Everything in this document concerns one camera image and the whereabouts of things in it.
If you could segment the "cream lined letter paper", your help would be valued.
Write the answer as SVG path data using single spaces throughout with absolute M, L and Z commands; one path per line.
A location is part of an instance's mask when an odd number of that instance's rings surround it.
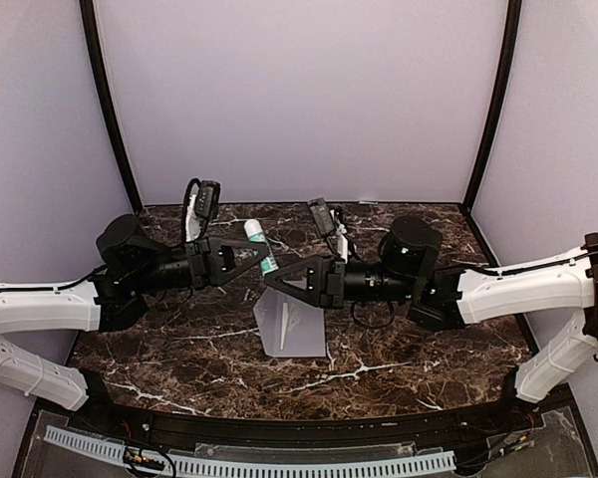
M 281 315 L 281 326 L 280 326 L 280 341 L 279 341 L 279 349 L 280 350 L 283 350 L 285 347 L 289 319 L 290 319 L 289 304 L 287 302 L 284 302 L 282 304 L 282 315 Z

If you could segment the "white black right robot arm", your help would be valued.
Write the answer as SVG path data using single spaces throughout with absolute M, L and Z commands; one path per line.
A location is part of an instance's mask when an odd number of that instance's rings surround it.
M 546 348 L 508 375 L 505 397 L 489 409 L 489 424 L 508 432 L 525 418 L 526 402 L 540 402 L 598 355 L 598 233 L 586 234 L 582 246 L 559 255 L 499 268 L 440 268 L 442 241 L 442 234 L 426 222 L 399 216 L 379 244 L 379 262 L 313 255 L 267 274 L 265 283 L 321 309 L 406 303 L 409 320 L 431 332 L 508 315 L 573 309 Z

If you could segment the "grey paper envelope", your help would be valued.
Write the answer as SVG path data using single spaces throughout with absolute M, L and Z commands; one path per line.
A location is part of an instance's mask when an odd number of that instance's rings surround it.
M 279 349 L 282 304 L 289 304 L 285 347 Z M 273 358 L 324 358 L 324 311 L 267 288 L 253 308 L 265 353 Z

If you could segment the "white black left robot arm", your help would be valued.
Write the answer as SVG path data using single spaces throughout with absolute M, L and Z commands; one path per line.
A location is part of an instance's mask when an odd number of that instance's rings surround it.
M 69 283 L 0 283 L 0 384 L 68 410 L 100 434 L 121 425 L 99 377 L 53 363 L 6 340 L 17 332 L 74 330 L 119 332 L 149 310 L 147 296 L 170 290 L 220 287 L 258 265 L 269 253 L 262 242 L 203 237 L 179 247 L 151 239 L 133 214 L 116 218 L 96 241 L 104 261 Z

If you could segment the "white green glue stick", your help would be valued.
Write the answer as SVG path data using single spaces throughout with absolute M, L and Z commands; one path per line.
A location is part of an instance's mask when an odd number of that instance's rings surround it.
M 248 219 L 244 223 L 244 231 L 247 239 L 259 245 L 256 253 L 261 256 L 259 267 L 263 275 L 275 272 L 279 269 L 278 263 L 272 253 L 267 236 L 257 219 Z

